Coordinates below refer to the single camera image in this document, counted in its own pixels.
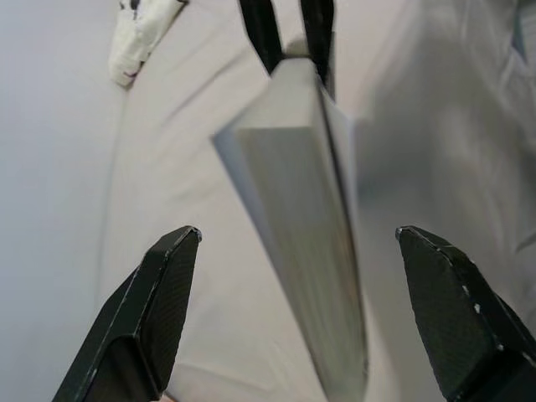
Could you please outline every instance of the white backdrop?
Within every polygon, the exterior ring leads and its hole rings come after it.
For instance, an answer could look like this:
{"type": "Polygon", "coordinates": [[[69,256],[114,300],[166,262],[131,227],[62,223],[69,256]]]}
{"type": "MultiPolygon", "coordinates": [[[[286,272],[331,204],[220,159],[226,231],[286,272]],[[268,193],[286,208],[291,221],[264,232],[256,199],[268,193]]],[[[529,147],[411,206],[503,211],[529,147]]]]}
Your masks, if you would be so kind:
{"type": "Polygon", "coordinates": [[[116,1],[3,2],[0,399],[51,400],[96,314],[124,90],[107,77],[116,1]]]}

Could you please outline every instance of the white cloth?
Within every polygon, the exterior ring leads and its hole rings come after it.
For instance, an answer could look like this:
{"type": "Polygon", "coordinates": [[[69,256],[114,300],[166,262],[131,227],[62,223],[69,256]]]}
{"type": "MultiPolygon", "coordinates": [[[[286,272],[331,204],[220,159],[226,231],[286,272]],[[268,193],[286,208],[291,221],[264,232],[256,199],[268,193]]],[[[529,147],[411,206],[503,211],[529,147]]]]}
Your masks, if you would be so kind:
{"type": "MultiPolygon", "coordinates": [[[[288,43],[302,32],[299,2],[274,3],[288,43]]],[[[394,231],[416,224],[447,238],[514,308],[523,305],[522,284],[536,281],[515,255],[518,150],[529,153],[536,127],[532,87],[509,47],[515,2],[339,0],[337,6],[337,100],[355,125],[358,258],[370,348],[366,402],[440,402],[394,231]]],[[[202,230],[169,386],[183,402],[325,400],[211,142],[267,80],[236,1],[196,0],[129,93],[100,298],[159,236],[184,224],[202,230]]],[[[535,199],[529,192],[527,211],[535,199]]]]}
{"type": "Polygon", "coordinates": [[[129,85],[184,6],[179,0],[120,0],[109,58],[110,77],[129,85]]]}

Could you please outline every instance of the crumpled cloth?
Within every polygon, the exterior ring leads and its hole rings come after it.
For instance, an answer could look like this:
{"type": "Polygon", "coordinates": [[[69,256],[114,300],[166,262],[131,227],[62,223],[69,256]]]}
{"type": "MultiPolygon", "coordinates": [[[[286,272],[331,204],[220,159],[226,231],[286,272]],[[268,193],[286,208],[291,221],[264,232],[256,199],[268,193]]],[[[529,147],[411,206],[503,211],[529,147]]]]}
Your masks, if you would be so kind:
{"type": "Polygon", "coordinates": [[[110,77],[127,86],[167,32],[178,11],[178,0],[120,0],[108,66],[110,77]]]}

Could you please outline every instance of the white surface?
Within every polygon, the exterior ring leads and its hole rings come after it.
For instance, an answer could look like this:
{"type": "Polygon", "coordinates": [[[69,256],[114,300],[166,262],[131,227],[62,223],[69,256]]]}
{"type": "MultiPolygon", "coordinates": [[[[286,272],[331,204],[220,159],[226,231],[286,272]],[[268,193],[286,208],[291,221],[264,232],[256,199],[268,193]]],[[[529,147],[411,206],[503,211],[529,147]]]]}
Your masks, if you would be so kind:
{"type": "Polygon", "coordinates": [[[0,13],[0,394],[51,400],[91,321],[123,90],[106,59],[116,2],[0,13]]]}
{"type": "MultiPolygon", "coordinates": [[[[276,3],[288,43],[301,32],[298,2],[276,3]]],[[[338,2],[338,104],[355,122],[367,402],[442,400],[410,310],[398,225],[422,225],[460,246],[502,296],[529,313],[534,272],[516,249],[536,227],[530,169],[520,162],[534,166],[536,124],[526,69],[510,49],[513,5],[338,2]]],[[[127,102],[100,301],[160,235],[183,224],[203,231],[170,383],[182,402],[325,400],[210,142],[266,81],[235,1],[197,0],[127,102]]]]}

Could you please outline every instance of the gray wall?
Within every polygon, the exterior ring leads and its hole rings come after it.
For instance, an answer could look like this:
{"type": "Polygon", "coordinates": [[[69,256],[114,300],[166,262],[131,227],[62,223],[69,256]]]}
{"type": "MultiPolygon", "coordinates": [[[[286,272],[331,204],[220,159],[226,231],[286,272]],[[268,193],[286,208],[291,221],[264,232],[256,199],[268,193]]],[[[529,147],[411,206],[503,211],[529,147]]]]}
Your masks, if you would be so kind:
{"type": "Polygon", "coordinates": [[[50,400],[97,310],[106,183],[124,91],[116,1],[3,2],[0,399],[50,400]]]}

